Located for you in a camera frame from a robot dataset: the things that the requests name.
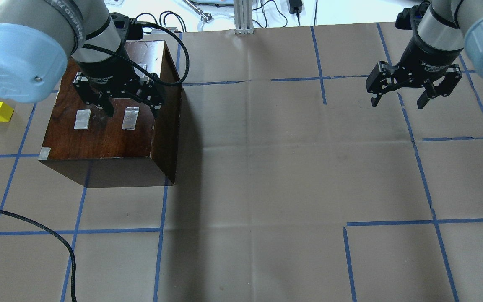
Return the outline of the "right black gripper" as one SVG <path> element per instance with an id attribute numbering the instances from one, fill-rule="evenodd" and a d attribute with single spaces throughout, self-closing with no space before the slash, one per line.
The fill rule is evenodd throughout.
<path id="1" fill-rule="evenodd" d="M 379 61 L 368 76 L 366 91 L 372 94 L 372 107 L 377 107 L 384 94 L 402 87 L 424 88 L 417 100 L 418 109 L 433 98 L 448 97 L 462 78 L 454 63 L 461 51 L 436 49 L 413 36 L 396 65 Z"/>

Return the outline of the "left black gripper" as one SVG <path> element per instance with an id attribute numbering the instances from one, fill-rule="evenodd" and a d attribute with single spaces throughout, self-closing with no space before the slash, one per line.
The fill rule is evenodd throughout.
<path id="1" fill-rule="evenodd" d="M 163 105 L 163 86 L 145 76 L 127 59 L 110 57 L 96 63 L 77 61 L 80 71 L 73 87 L 86 105 L 102 108 L 109 118 L 114 115 L 112 98 L 129 98 L 150 107 L 158 118 Z"/>

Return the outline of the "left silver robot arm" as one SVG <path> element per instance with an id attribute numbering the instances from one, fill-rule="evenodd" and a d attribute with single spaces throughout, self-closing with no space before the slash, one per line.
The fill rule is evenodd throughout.
<path id="1" fill-rule="evenodd" d="M 86 105 L 114 115 L 112 98 L 130 98 L 155 115 L 164 102 L 158 76 L 128 57 L 141 25 L 111 13 L 102 0 L 0 0 L 0 98 L 36 103 L 73 59 L 73 87 Z"/>

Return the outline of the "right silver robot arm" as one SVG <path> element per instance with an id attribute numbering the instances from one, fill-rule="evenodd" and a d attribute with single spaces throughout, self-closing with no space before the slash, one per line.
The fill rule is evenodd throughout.
<path id="1" fill-rule="evenodd" d="M 447 97 L 462 78 L 455 63 L 465 51 L 483 78 L 483 0 L 424 0 L 404 10 L 397 29 L 412 31 L 412 38 L 396 65 L 379 61 L 366 80 L 372 105 L 402 87 L 423 88 L 419 109 L 437 97 Z"/>

